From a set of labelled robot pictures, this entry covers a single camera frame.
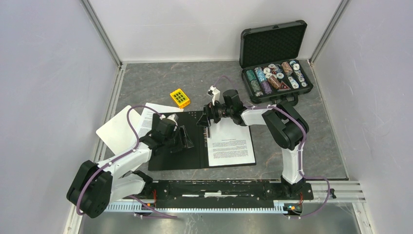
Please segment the red folder with black inside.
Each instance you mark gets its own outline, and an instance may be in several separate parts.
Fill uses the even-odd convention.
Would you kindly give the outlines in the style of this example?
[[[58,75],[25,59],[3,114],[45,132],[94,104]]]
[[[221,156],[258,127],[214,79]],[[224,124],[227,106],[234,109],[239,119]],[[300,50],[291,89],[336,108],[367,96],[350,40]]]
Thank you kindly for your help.
[[[212,168],[208,166],[208,154],[203,135],[204,128],[196,125],[202,113],[202,111],[176,112],[178,125],[185,126],[194,147],[178,153],[167,153],[161,150],[153,152],[149,161],[150,171]]]

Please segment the printed paper sheet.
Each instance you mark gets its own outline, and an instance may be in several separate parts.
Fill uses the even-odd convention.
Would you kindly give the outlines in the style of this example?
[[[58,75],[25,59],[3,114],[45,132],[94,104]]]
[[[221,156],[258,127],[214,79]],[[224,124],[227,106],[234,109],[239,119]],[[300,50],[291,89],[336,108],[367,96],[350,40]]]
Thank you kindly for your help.
[[[249,127],[236,125],[232,119],[223,118],[218,123],[212,123],[209,131],[209,167],[256,164]]]
[[[183,111],[183,109],[180,109],[178,107],[165,106],[148,102],[145,104],[145,106],[150,107],[159,113],[175,113]],[[145,136],[146,133],[151,130],[153,114],[157,116],[154,111],[148,108],[143,109],[138,125],[134,127],[139,137]]]

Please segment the white card sheet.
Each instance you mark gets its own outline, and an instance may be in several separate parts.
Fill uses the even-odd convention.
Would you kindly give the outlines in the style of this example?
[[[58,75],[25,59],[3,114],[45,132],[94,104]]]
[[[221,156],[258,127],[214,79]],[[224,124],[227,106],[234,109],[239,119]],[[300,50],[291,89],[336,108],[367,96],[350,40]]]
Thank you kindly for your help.
[[[130,108],[130,105],[126,106],[96,130],[98,137],[115,155],[136,144],[136,136],[127,121],[127,112]]]

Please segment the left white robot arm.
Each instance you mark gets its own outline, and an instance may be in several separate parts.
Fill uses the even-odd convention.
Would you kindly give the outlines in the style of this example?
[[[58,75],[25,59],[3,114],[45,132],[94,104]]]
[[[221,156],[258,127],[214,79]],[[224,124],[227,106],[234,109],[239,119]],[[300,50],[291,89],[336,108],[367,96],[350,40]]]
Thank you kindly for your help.
[[[119,199],[130,195],[143,199],[150,197],[153,185],[136,173],[127,173],[148,162],[158,149],[179,152],[192,147],[177,119],[176,114],[161,116],[145,136],[123,153],[98,163],[83,162],[66,195],[75,205],[77,214],[96,218],[110,203]]]

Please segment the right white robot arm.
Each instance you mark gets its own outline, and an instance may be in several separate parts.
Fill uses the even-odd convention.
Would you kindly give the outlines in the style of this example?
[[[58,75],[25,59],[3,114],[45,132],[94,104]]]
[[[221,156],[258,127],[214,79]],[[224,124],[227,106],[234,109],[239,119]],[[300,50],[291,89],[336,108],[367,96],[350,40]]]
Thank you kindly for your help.
[[[288,199],[298,196],[306,183],[302,153],[309,126],[294,107],[288,101],[264,107],[248,107],[235,89],[223,92],[223,103],[216,99],[220,91],[214,86],[208,94],[212,96],[212,102],[203,107],[197,125],[211,127],[223,118],[230,118],[239,126],[265,125],[282,149],[282,195]]]

